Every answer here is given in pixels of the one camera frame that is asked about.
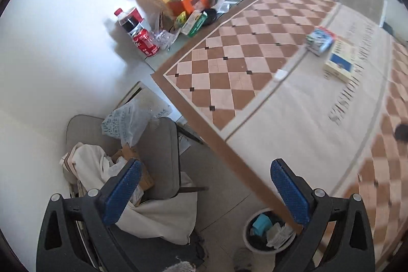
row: gray shoe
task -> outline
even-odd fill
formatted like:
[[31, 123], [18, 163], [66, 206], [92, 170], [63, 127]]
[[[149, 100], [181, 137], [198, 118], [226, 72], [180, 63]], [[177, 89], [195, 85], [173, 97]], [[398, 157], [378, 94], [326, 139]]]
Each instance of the gray shoe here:
[[252, 251], [247, 248], [240, 248], [234, 253], [233, 263], [234, 271], [251, 272], [254, 261]]

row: chair leg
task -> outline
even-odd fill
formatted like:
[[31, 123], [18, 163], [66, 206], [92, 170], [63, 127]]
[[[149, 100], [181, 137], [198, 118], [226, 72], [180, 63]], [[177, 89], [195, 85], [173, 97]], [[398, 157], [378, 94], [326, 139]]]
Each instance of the chair leg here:
[[205, 190], [208, 190], [208, 187], [180, 187], [178, 192], [203, 192]]
[[182, 135], [191, 138], [193, 141], [196, 141], [200, 144], [204, 144], [204, 142], [202, 140], [200, 140], [198, 137], [196, 137], [195, 135], [191, 134], [188, 130], [185, 130], [183, 127], [179, 126], [178, 124], [176, 124], [177, 126], [177, 132], [181, 133]]

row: trash bin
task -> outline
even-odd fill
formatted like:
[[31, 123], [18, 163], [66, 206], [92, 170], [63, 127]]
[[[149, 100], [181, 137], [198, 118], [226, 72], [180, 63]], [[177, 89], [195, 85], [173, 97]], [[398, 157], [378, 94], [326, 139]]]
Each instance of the trash bin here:
[[293, 233], [293, 235], [278, 249], [267, 247], [265, 243], [257, 241], [258, 238], [257, 236], [250, 235], [252, 224], [256, 221], [256, 219], [261, 213], [266, 215], [272, 221], [273, 224], [279, 223], [281, 226], [285, 225], [285, 222], [271, 209], [262, 209], [258, 211], [257, 213], [253, 214], [245, 223], [244, 230], [242, 232], [242, 237], [244, 238], [245, 246], [250, 251], [263, 255], [277, 254], [278, 252], [284, 251], [293, 242], [294, 238], [296, 237], [296, 233]]

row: tiled floor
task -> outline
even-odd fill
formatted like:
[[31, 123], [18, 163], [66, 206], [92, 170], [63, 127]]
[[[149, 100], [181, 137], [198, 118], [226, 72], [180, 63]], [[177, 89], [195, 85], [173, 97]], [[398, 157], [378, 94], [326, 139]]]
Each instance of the tiled floor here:
[[[265, 205], [206, 146], [192, 142], [180, 163], [197, 186], [209, 187], [198, 193], [196, 229], [209, 255], [198, 271], [233, 272], [234, 251], [245, 246], [244, 224]], [[271, 272], [274, 266], [274, 255], [255, 255], [254, 272]]]

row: red coca-cola can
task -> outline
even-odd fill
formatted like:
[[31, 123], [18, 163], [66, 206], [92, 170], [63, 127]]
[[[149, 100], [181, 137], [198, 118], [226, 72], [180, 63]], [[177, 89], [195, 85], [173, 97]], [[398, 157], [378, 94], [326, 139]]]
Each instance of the red coca-cola can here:
[[139, 50], [148, 57], [154, 56], [159, 50], [159, 47], [153, 43], [150, 34], [146, 29], [140, 30], [138, 33], [132, 36], [132, 39]]

